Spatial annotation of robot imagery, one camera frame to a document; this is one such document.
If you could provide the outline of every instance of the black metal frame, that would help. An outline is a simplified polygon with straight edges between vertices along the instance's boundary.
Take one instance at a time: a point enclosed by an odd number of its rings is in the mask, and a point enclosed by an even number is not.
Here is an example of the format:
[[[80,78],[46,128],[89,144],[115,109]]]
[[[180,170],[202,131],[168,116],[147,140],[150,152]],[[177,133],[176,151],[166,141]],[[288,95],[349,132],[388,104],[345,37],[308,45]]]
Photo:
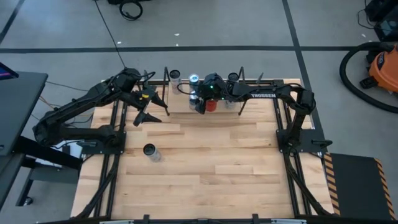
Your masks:
[[[162,85],[163,90],[162,90],[162,99],[164,100],[165,96],[165,85],[169,83],[170,77],[169,77],[169,72],[167,70],[167,67],[165,67],[164,70],[164,79],[162,81],[149,81],[150,85]],[[244,71],[243,68],[239,72],[239,76],[241,75],[244,78]],[[273,83],[283,83],[283,80],[262,80],[260,84],[273,84]],[[246,82],[247,84],[256,84],[255,80],[248,80]],[[277,120],[277,125],[278,125],[278,131],[284,130],[283,122],[282,122],[282,116],[280,113],[280,107],[279,107],[279,102],[277,99],[273,99],[274,103],[274,109],[275,109],[275,116]],[[117,114],[117,109],[118,109],[118,103],[115,103],[114,108],[113,108],[113,113],[111,117],[111,124],[114,125],[114,120],[116,119],[116,114]],[[289,112],[289,107],[287,104],[284,103],[284,112],[286,115],[286,121],[287,123],[292,122],[292,118]],[[124,104],[123,106],[123,113],[122,113],[122,118],[120,122],[120,129],[119,132],[124,132],[124,122],[126,121],[126,113],[127,113],[127,105]],[[303,176],[303,170],[302,170],[302,165],[300,161],[300,156],[299,152],[294,153],[292,155],[294,157],[295,165],[296,165],[296,170],[297,170],[297,175],[299,179],[301,180],[302,183],[305,185],[305,180]],[[284,160],[290,160],[290,154],[283,153]],[[71,218],[69,220],[64,220],[64,221],[58,221],[58,222],[50,222],[51,224],[67,224],[67,223],[84,223],[84,224],[91,224],[91,223],[99,223],[99,222],[105,222],[105,221],[116,221],[111,219],[111,212],[112,212],[112,207],[113,207],[113,199],[114,199],[114,193],[115,193],[115,186],[116,186],[116,178],[117,178],[117,171],[118,171],[118,165],[119,165],[119,160],[120,160],[120,155],[115,155],[114,157],[114,162],[112,165],[112,168],[109,172],[108,175],[106,175],[106,171],[108,169],[108,164],[109,164],[109,156],[104,155],[104,162],[103,162],[103,168],[101,171],[101,179],[100,179],[100,184],[99,185],[99,190],[97,193],[94,195],[92,200],[96,200],[96,205],[95,205],[95,212],[94,212],[94,217],[88,218],[90,215],[91,210],[84,210],[82,213],[80,213],[78,216]],[[307,223],[398,223],[397,221],[384,221],[384,220],[365,220],[365,219],[357,219],[357,218],[341,218],[341,217],[335,217],[333,215],[319,215],[319,216],[313,216],[311,214],[311,207],[308,202],[308,198],[302,193],[303,197],[303,204],[304,204],[304,209],[305,209],[305,215],[300,214],[299,210],[299,205],[297,202],[297,194],[295,191],[295,186],[294,186],[294,180],[288,170],[287,172],[287,180],[288,180],[288,185],[289,185],[289,192],[290,192],[290,199],[292,201],[292,210],[294,213],[294,217],[292,219],[277,219],[277,218],[259,218],[258,214],[253,214],[252,218],[243,218],[243,219],[189,219],[189,220],[150,220],[149,215],[144,215],[142,220],[125,220],[125,222],[122,222],[123,224],[125,223],[135,223],[135,224],[260,224],[260,223],[304,223],[305,221]],[[109,197],[108,197],[108,202],[107,202],[107,208],[106,208],[106,215],[105,216],[100,216],[100,210],[101,210],[101,199],[102,199],[102,194],[105,190],[105,188],[108,186],[107,183],[111,183],[110,186],[110,191],[109,191]]]

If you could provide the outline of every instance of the wooden tabletop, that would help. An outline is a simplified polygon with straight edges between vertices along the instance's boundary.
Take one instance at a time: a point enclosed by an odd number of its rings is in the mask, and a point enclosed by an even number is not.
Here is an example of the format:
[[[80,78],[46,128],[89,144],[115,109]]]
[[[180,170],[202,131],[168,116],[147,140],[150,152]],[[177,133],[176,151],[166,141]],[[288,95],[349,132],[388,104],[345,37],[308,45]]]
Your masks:
[[[165,92],[165,101],[172,104],[172,93]],[[112,105],[95,109],[92,128],[109,124],[111,112]],[[126,150],[120,160],[112,219],[142,219],[144,214],[153,219],[251,218],[253,213],[260,218],[293,217],[272,100],[249,100],[241,116],[236,112],[167,116],[156,105],[148,106],[147,112],[163,123],[134,127],[137,111],[129,107],[127,112]],[[309,117],[304,127],[312,127]],[[160,151],[161,162],[144,155],[147,143]],[[306,153],[300,157],[307,187],[333,212],[321,161]],[[97,155],[83,164],[71,216],[79,214],[96,192],[102,161],[103,156]],[[297,186],[296,190],[303,213]],[[102,214],[107,199],[106,192]]]

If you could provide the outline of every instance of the concrete floor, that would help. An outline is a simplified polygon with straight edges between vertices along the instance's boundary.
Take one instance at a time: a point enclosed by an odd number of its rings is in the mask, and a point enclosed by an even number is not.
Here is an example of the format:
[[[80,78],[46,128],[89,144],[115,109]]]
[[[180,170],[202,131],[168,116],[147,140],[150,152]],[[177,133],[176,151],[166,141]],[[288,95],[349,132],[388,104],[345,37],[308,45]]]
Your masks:
[[[346,52],[321,48],[377,40],[373,30],[357,25],[356,13],[364,7],[363,0],[153,0],[142,3],[144,14],[135,22],[125,21],[118,7],[105,0],[98,4],[115,41],[123,48],[126,65],[156,71],[157,79],[162,78],[164,66],[179,69],[185,77],[210,72],[225,77],[245,66],[249,78],[257,78],[261,72],[264,78],[309,78],[325,136],[334,142],[328,150],[379,158],[393,204],[398,206],[397,115],[352,95],[338,76]],[[16,14],[13,11],[17,5],[21,7]],[[287,5],[293,20],[290,29]],[[292,24],[298,42],[292,40]],[[4,39],[0,35],[0,61],[18,71],[48,73],[51,82],[89,88],[123,68],[91,0],[2,0],[0,30],[7,31]],[[192,48],[179,50],[177,44]],[[205,51],[205,46],[227,47]],[[256,46],[265,47],[259,50]],[[301,52],[300,46],[320,48]],[[79,48],[89,49],[81,53]],[[297,55],[302,55],[303,64],[299,64]],[[353,81],[365,77],[364,67],[363,55],[351,61],[348,74]],[[81,94],[48,84],[42,96],[62,105]],[[370,94],[397,104],[396,98],[385,91],[373,90]],[[33,114],[41,117],[48,109],[39,102]],[[33,136],[35,122],[34,118],[29,120],[23,135]],[[76,189],[72,184],[35,182],[30,191],[34,204],[14,206],[26,175],[27,170],[22,169],[0,220],[35,223],[68,218]]]

